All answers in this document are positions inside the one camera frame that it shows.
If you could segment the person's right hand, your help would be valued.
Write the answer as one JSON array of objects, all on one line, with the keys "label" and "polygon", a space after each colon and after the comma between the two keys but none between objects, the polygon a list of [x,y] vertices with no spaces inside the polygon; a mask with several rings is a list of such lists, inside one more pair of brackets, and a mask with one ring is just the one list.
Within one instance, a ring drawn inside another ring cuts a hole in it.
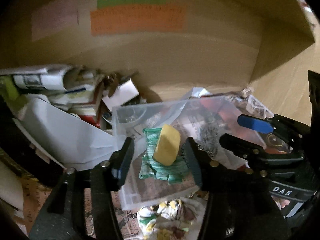
[{"label": "person's right hand", "polygon": [[288,199],[282,199],[276,196],[272,196],[272,199],[275,201],[277,207],[279,210],[282,210],[283,208],[287,207],[290,204],[290,200]]}]

